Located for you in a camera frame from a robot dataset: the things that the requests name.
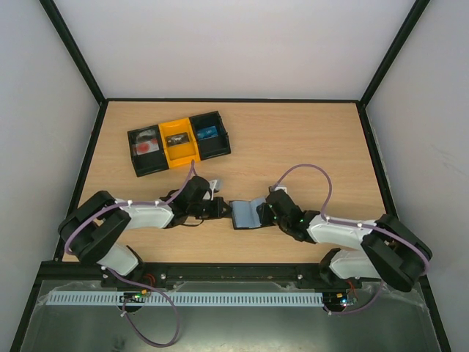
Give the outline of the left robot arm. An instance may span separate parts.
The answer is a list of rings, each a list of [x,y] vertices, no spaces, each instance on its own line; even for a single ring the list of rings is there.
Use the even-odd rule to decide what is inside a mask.
[[[154,201],[117,199],[99,191],[71,213],[58,232],[64,251],[85,265],[97,264],[126,279],[140,276],[143,260],[129,246],[118,244],[121,234],[141,228],[172,229],[189,217],[200,221],[229,218],[232,208],[217,197],[219,182],[200,176]]]

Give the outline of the black card holder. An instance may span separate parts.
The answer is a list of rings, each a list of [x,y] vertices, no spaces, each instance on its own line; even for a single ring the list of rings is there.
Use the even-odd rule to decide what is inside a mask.
[[[264,197],[251,201],[234,200],[229,203],[232,209],[232,225],[235,230],[254,230],[262,227],[257,208],[265,203]]]

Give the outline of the yellow bin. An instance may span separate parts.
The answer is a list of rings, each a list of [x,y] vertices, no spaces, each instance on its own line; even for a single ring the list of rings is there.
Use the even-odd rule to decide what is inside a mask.
[[[158,128],[170,169],[201,160],[197,140],[188,117],[163,122]]]

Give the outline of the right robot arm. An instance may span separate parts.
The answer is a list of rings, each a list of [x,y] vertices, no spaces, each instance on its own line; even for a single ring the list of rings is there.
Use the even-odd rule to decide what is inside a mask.
[[[391,214],[367,221],[331,218],[301,210],[282,189],[269,193],[256,206],[256,214],[260,224],[277,226],[296,241],[338,246],[321,262],[320,280],[328,287],[358,277],[380,279],[409,292],[432,259],[429,247]]]

